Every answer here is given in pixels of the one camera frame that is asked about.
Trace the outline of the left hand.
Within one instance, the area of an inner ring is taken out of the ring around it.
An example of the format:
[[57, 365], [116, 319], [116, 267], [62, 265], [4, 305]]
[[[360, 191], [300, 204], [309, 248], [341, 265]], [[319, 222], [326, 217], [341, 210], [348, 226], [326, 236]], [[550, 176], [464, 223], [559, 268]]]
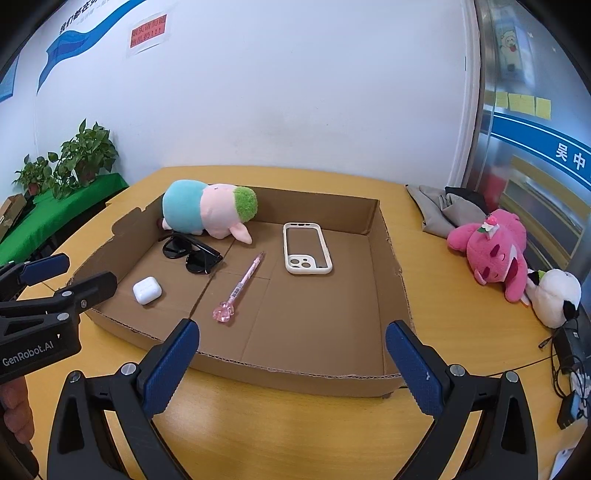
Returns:
[[35, 427], [24, 377], [1, 386], [1, 403], [5, 407], [4, 422], [7, 428], [21, 444], [30, 442], [34, 436]]

